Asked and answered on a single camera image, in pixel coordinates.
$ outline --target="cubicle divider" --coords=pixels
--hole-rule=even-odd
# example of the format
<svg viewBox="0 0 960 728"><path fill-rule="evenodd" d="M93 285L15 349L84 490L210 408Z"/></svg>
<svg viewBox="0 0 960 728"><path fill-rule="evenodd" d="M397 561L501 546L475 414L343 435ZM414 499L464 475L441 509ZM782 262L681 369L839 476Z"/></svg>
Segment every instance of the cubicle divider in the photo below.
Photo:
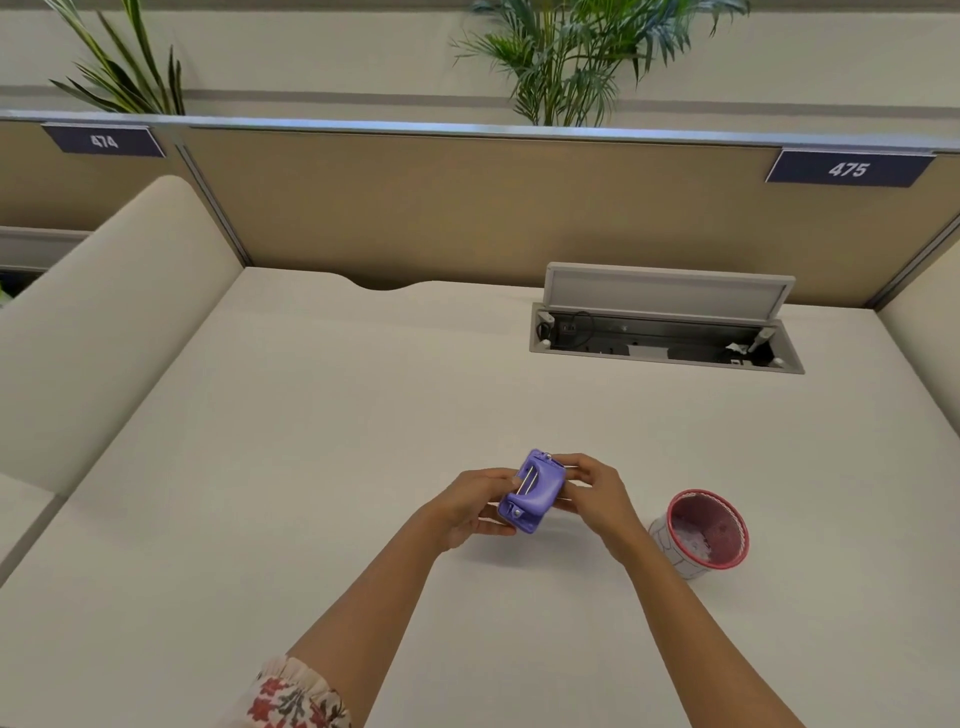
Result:
<svg viewBox="0 0 960 728"><path fill-rule="evenodd" d="M540 284L562 260L786 274L792 303L876 306L960 224L960 144L936 139L5 116L0 225L92 230L174 174L243 262L377 287ZM51 121L148 125L166 158L66 154ZM784 148L936 158L905 187L768 183Z"/></svg>

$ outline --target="tray lid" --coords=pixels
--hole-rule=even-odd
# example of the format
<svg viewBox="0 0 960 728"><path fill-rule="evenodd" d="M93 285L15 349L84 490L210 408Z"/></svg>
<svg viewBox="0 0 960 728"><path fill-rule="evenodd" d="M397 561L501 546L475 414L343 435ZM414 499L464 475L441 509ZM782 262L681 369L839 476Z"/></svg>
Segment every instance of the tray lid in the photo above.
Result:
<svg viewBox="0 0 960 728"><path fill-rule="evenodd" d="M637 318L765 324L776 318L793 276L550 263L543 303L551 309Z"/></svg>

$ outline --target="forearm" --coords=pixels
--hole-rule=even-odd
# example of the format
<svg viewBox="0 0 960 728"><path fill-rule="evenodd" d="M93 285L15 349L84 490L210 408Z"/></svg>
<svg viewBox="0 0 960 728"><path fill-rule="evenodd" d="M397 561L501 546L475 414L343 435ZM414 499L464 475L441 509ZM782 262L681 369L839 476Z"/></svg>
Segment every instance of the forearm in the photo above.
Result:
<svg viewBox="0 0 960 728"><path fill-rule="evenodd" d="M438 528L421 508L289 652L340 693L354 728L367 722L440 553Z"/></svg>
<svg viewBox="0 0 960 728"><path fill-rule="evenodd" d="M646 532L624 566L692 728L803 728Z"/></svg>

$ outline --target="beige cubicle partition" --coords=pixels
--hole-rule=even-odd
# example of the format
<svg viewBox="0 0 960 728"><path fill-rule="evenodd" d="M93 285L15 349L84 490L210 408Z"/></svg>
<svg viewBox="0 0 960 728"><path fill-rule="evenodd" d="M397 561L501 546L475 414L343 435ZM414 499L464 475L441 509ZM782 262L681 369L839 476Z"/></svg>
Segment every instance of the beige cubicle partition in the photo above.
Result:
<svg viewBox="0 0 960 728"><path fill-rule="evenodd" d="M158 177L193 184L176 149L166 158L65 154L36 121L0 121L0 225L96 230Z"/></svg>
<svg viewBox="0 0 960 728"><path fill-rule="evenodd" d="M960 209L956 155L901 189L765 183L773 146L237 128L183 137L254 265L383 285L535 285L561 260L787 274L793 303L861 306Z"/></svg>

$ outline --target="floral sleeve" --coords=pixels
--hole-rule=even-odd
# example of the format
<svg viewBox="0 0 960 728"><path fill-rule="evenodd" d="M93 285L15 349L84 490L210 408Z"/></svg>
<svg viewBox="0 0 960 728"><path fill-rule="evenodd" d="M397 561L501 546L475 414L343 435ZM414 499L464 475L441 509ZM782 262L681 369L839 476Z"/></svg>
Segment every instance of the floral sleeve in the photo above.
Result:
<svg viewBox="0 0 960 728"><path fill-rule="evenodd" d="M340 695L300 660L270 660L216 728L350 728Z"/></svg>

